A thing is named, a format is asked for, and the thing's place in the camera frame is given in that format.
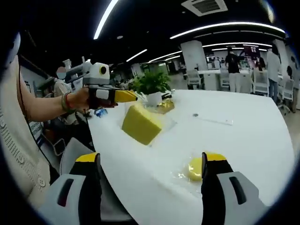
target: button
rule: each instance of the button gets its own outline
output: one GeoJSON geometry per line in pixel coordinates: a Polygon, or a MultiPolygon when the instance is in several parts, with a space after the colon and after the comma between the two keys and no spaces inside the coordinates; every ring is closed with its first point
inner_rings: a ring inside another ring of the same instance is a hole
{"type": "Polygon", "coordinates": [[[19,163],[21,163],[21,164],[24,163],[24,157],[21,153],[18,154],[17,159],[18,159],[19,163]]]}
{"type": "Polygon", "coordinates": [[[0,127],[1,128],[5,127],[5,122],[4,122],[4,120],[2,118],[0,119],[0,127]]]}
{"type": "Polygon", "coordinates": [[[45,187],[46,185],[45,181],[40,177],[37,179],[37,182],[41,187],[45,187]]]}

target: yellow sponge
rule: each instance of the yellow sponge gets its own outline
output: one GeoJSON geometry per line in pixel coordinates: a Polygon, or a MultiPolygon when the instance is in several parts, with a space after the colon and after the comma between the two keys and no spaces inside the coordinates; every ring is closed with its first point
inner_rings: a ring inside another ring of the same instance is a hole
{"type": "Polygon", "coordinates": [[[139,143],[148,145],[162,130],[162,124],[155,113],[149,112],[138,103],[129,108],[122,130],[139,143]]]}
{"type": "Polygon", "coordinates": [[[202,158],[193,158],[188,164],[188,177],[194,181],[202,180],[202,158]]]}

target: hand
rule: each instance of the hand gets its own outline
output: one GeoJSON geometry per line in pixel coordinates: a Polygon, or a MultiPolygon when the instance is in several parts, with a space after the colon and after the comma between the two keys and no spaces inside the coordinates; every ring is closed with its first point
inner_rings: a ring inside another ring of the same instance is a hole
{"type": "MultiPolygon", "coordinates": [[[[68,94],[67,99],[73,109],[89,109],[89,96],[89,88],[84,87],[76,93],[68,94]]],[[[99,107],[102,106],[104,108],[114,108],[117,105],[118,104],[115,102],[112,103],[109,100],[99,98],[99,107]]]]}

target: black ceiling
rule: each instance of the black ceiling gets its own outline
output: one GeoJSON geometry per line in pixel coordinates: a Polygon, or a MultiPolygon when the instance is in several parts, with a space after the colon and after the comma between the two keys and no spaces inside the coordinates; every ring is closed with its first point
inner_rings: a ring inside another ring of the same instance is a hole
{"type": "MultiPolygon", "coordinates": [[[[110,1],[34,1],[25,10],[20,53],[51,73],[56,70],[58,61],[68,58],[73,66],[81,63],[81,56],[116,65],[126,63],[133,55],[148,49],[128,63],[131,65],[178,51],[180,43],[192,39],[209,45],[241,41],[267,43],[275,38],[252,32],[218,33],[194,38],[225,30],[252,30],[283,35],[253,26],[226,26],[170,39],[178,33],[215,23],[250,21],[270,24],[267,13],[255,0],[225,0],[228,11],[202,17],[184,8],[181,5],[184,0],[119,0],[99,38],[93,40],[110,1]]],[[[278,21],[273,25],[282,28],[278,21]]]]}

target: black cable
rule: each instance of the black cable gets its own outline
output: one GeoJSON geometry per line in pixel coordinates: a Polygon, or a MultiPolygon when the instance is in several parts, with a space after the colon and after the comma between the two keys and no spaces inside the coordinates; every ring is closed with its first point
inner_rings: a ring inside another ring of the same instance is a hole
{"type": "Polygon", "coordinates": [[[19,63],[19,92],[20,92],[20,98],[21,98],[22,107],[24,109],[25,120],[26,120],[27,126],[29,128],[29,131],[30,131],[30,133],[32,135],[32,138],[33,138],[34,142],[36,143],[38,149],[41,151],[41,153],[43,154],[43,156],[45,157],[45,159],[49,163],[49,166],[51,166],[53,168],[53,166],[51,165],[50,161],[48,160],[48,158],[46,157],[46,155],[43,153],[43,151],[41,150],[41,148],[39,147],[39,145],[38,145],[38,143],[37,143],[37,141],[36,141],[36,139],[34,137],[34,134],[32,133],[30,125],[29,125],[29,120],[28,120],[28,117],[27,117],[27,112],[26,112],[26,108],[24,106],[24,101],[23,101],[23,97],[22,97],[22,90],[21,90],[21,66],[20,66],[20,63],[19,63]]]}

